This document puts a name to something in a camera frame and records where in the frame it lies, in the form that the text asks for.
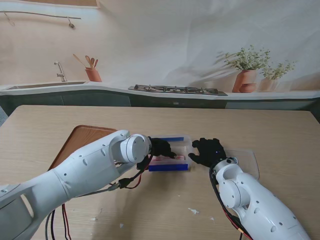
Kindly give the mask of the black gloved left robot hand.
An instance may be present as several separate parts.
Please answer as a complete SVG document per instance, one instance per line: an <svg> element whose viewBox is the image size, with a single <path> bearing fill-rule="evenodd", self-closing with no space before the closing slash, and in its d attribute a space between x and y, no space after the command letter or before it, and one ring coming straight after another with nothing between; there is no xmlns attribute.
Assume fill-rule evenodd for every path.
<svg viewBox="0 0 320 240"><path fill-rule="evenodd" d="M161 138L152 138L149 137L151 142L150 154L152 156L164 156L171 159L174 159L177 155L172 151L170 144Z"/></svg>

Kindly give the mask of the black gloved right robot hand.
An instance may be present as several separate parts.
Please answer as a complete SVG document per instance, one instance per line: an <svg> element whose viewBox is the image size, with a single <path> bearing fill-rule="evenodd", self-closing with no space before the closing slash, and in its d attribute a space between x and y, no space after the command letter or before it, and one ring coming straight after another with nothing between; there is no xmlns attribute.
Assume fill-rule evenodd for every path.
<svg viewBox="0 0 320 240"><path fill-rule="evenodd" d="M189 153L188 156L195 163L210 168L227 158L224 147L217 138L200 138L192 142L192 147L197 148L199 155Z"/></svg>

